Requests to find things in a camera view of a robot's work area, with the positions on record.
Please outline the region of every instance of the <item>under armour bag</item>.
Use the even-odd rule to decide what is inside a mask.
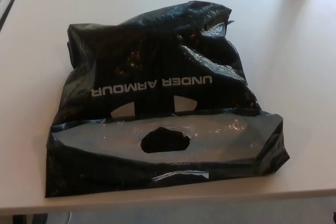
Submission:
[[[289,158],[225,38],[231,10],[188,2],[68,28],[73,71],[47,142],[46,197],[252,177]]]

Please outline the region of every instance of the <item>black plastic bag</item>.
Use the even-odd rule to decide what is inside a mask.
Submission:
[[[117,26],[69,26],[74,70],[50,129],[46,197],[260,176],[285,163],[282,118],[260,110],[225,38],[230,12],[189,2]]]

